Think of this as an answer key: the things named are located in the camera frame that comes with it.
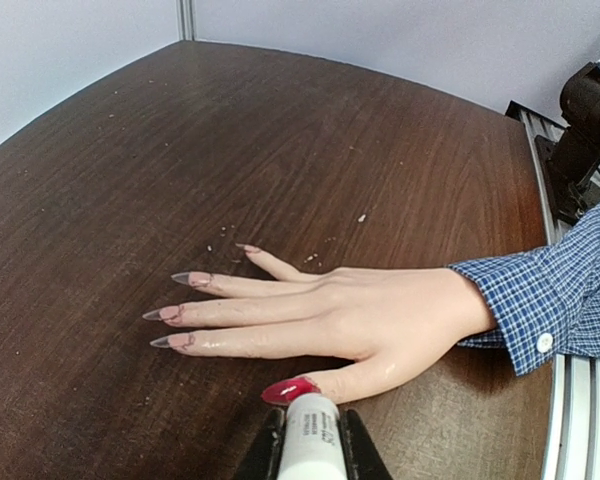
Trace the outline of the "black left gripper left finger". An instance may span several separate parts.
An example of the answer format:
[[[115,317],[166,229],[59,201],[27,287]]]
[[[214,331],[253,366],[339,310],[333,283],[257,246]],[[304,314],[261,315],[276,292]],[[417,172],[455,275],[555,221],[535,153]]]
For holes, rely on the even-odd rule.
[[[269,411],[238,465],[234,480],[275,480],[278,477],[285,423],[283,409]]]

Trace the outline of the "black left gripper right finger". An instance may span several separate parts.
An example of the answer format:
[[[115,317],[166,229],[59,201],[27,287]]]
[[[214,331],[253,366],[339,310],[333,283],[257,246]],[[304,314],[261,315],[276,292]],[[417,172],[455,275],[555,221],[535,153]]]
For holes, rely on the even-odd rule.
[[[360,415],[353,409],[343,410],[339,433],[348,480],[392,480]]]

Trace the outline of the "white nail polish cap brush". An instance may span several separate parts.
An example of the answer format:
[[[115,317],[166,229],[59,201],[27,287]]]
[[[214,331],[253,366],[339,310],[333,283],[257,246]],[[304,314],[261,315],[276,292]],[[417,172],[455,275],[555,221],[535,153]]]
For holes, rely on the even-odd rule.
[[[318,393],[293,400],[286,429],[278,479],[346,479],[336,405]]]

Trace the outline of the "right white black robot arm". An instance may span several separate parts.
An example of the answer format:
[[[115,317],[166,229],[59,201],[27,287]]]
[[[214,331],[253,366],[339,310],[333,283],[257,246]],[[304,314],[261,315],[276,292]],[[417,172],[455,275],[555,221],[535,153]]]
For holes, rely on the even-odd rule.
[[[589,62],[560,94],[567,128],[557,141],[538,135],[534,144],[554,218],[571,226],[600,202],[591,178],[600,166],[600,60]]]

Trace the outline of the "blue checked shirt forearm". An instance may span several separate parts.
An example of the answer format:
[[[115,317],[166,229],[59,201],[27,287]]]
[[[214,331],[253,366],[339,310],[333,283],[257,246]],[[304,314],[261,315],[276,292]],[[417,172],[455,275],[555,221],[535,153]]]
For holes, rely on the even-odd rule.
[[[462,346],[507,350],[518,375],[557,354],[600,358],[600,203],[554,245],[451,268],[477,286],[496,322]]]

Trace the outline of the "pale hand with long nails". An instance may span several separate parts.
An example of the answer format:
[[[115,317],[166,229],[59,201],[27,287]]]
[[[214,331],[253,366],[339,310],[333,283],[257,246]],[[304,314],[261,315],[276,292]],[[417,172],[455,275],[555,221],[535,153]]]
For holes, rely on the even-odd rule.
[[[296,269],[256,246],[246,258],[263,280],[200,271],[175,275],[202,302],[146,314],[173,328],[156,348],[192,357],[333,357],[338,369],[305,373],[267,387],[263,400],[286,406],[319,393],[336,404],[369,398],[422,374],[461,340],[496,322],[473,282],[448,268]]]

